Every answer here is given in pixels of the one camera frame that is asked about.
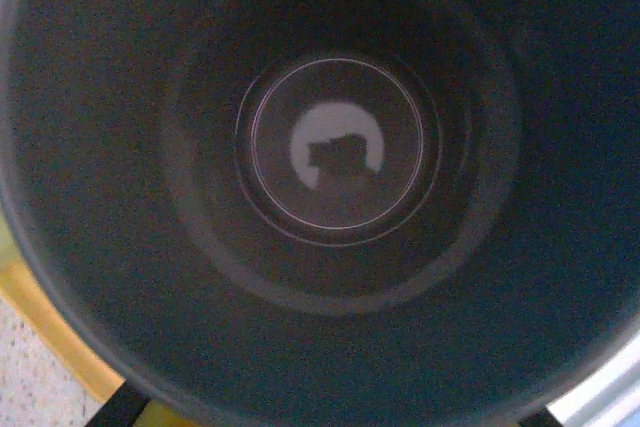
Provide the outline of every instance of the speckled floor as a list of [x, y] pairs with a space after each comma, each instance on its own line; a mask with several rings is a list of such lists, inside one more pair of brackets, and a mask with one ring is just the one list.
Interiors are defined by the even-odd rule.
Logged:
[[0, 299], [0, 425], [83, 426], [100, 404]]

